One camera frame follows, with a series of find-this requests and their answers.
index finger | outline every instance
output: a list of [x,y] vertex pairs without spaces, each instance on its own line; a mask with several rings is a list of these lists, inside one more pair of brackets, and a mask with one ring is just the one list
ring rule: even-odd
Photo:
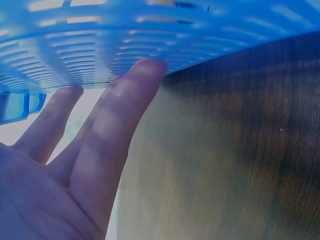
[[163,61],[137,62],[104,99],[75,162],[70,192],[103,233],[131,138],[166,72]]

wooden surface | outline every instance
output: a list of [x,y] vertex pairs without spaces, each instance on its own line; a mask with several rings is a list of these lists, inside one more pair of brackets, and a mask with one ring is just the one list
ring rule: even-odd
[[320,34],[168,76],[136,131],[119,240],[320,239]]

palm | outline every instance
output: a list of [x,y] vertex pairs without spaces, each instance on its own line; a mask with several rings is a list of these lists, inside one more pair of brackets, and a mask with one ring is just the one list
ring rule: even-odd
[[0,145],[3,239],[105,238],[131,137],[165,72],[144,60],[115,79],[49,165],[81,88],[58,91],[15,145]]

blue plastic crate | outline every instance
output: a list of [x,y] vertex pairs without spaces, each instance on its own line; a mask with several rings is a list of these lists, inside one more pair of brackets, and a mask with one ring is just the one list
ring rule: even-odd
[[60,87],[105,88],[142,58],[170,74],[320,29],[320,0],[0,1],[0,92],[20,109],[0,123],[39,111]]

finger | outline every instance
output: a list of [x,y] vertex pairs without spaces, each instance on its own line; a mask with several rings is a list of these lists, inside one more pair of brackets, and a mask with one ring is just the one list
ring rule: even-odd
[[81,87],[59,89],[12,147],[25,152],[38,163],[45,164],[61,140],[69,115],[82,94]]
[[103,106],[104,99],[107,98],[108,94],[112,91],[120,79],[121,76],[117,76],[112,80],[111,84],[104,90],[103,94],[93,107],[74,140],[47,166],[52,176],[60,181],[60,183],[65,187],[69,186],[71,172],[74,168],[82,144],[86,139],[89,130],[94,124],[98,112]]
[[103,232],[132,135],[166,71],[163,61],[137,62],[104,100],[75,162],[70,193]]

